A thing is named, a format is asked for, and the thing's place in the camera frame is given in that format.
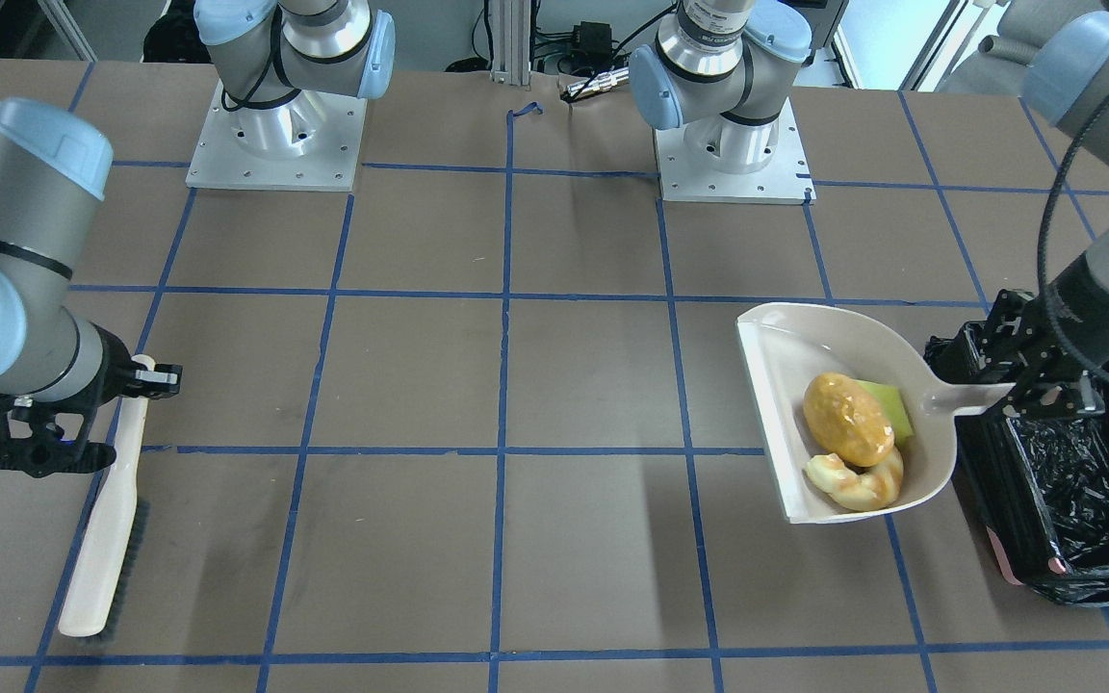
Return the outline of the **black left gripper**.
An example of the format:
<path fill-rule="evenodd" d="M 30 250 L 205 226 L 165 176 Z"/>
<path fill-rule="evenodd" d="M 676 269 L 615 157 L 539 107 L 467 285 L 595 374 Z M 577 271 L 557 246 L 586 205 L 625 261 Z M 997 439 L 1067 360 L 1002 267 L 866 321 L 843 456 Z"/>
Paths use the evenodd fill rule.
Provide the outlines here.
<path fill-rule="evenodd" d="M 989 408 L 1011 420 L 1088 420 L 1106 411 L 1092 375 L 1067 355 L 1031 293 L 999 291 L 980 328 L 973 329 L 976 383 L 1003 383 Z"/>

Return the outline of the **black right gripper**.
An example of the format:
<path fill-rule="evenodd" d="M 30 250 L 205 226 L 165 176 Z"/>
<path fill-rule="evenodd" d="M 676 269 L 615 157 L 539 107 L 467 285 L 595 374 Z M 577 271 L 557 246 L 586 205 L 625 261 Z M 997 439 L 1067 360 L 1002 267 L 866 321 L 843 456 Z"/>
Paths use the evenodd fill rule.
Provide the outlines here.
<path fill-rule="evenodd" d="M 0 395 L 0 470 L 43 478 L 52 473 L 96 473 L 118 460 L 110 444 L 90 440 L 96 411 L 115 398 L 173 398 L 180 393 L 180 365 L 146 367 L 116 335 L 93 329 L 80 347 L 100 347 L 89 380 L 67 398 L 47 395 L 31 405 Z"/>

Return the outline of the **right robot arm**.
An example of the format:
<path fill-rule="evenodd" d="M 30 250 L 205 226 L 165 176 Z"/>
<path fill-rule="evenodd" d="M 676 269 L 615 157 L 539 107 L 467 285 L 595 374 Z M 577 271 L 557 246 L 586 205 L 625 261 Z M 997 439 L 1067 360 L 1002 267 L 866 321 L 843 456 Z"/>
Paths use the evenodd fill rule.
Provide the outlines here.
<path fill-rule="evenodd" d="M 191 19 L 224 113 L 379 98 L 391 80 L 395 21 L 366 1 L 194 1 Z M 70 110 L 0 100 L 0 470 L 96 473 L 118 460 L 90 439 L 101 405 L 179 394 L 180 367 L 146 367 L 64 306 L 111 166 L 109 137 Z"/>

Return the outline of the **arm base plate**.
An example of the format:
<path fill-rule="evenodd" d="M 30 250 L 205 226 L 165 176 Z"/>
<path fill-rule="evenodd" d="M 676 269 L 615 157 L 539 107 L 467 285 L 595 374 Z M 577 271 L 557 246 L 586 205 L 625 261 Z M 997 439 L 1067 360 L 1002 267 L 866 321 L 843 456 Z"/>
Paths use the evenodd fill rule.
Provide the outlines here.
<path fill-rule="evenodd" d="M 817 200 L 791 101 L 761 126 L 714 115 L 653 137 L 665 201 L 804 205 Z"/>
<path fill-rule="evenodd" d="M 221 86 L 185 181 L 190 188 L 350 193 L 364 137 L 366 98 L 301 91 L 276 109 L 228 113 Z"/>

